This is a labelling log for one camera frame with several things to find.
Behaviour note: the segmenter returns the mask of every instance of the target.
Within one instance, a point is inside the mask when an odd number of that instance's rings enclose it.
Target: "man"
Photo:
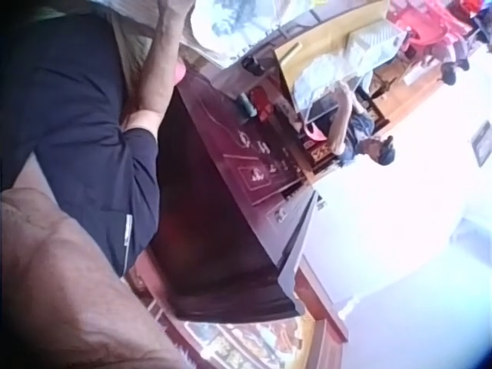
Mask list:
[[[429,47],[425,52],[422,65],[428,66],[433,60],[437,59],[441,62],[440,72],[442,82],[452,86],[456,83],[456,68],[459,67],[464,71],[470,70],[468,54],[469,48],[467,41],[458,35],[458,40],[452,45],[448,45],[445,41],[442,41]]]
[[[190,367],[49,196],[2,192],[2,367]]]
[[[394,160],[393,137],[382,141],[373,136],[374,122],[355,94],[345,83],[334,90],[334,100],[338,109],[332,117],[327,117],[320,127],[327,132],[331,151],[338,156],[342,165],[352,161],[355,155],[363,154],[380,165],[389,165]]]
[[[103,18],[55,18],[3,40],[2,191],[41,189],[94,238],[119,276],[157,231],[158,129],[193,3],[158,0],[154,42],[127,117],[121,61]]]

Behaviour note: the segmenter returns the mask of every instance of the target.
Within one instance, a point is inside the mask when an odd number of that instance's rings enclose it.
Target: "cabinet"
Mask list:
[[[274,133],[190,71],[159,132],[161,220],[151,243],[180,319],[271,321],[294,297],[314,191]]]

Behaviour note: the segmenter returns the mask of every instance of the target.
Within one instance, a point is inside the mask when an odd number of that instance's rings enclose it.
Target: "picture frame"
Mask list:
[[[487,159],[492,154],[492,124],[490,120],[485,121],[478,132],[475,134],[472,142],[475,158],[479,168],[482,168]]]

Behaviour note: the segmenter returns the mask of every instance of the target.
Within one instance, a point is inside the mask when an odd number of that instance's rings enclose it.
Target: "white wall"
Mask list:
[[[468,198],[480,183],[485,189],[470,140],[492,117],[492,57],[480,52],[470,62],[457,85],[394,129],[391,166],[360,157],[318,182],[327,206],[305,254],[334,302],[378,291],[439,255]]]
[[[492,346],[492,158],[479,169],[470,147],[492,55],[470,63],[392,132],[392,166],[362,158],[318,185],[307,261],[337,309],[360,300],[343,369],[468,369]]]
[[[418,272],[347,316],[343,369],[472,369],[492,345],[490,234],[466,221]]]

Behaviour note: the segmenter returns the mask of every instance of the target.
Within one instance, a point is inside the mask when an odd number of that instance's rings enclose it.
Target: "elbow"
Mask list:
[[[333,155],[342,155],[345,151],[345,143],[338,144],[336,142],[330,143],[330,150]]]

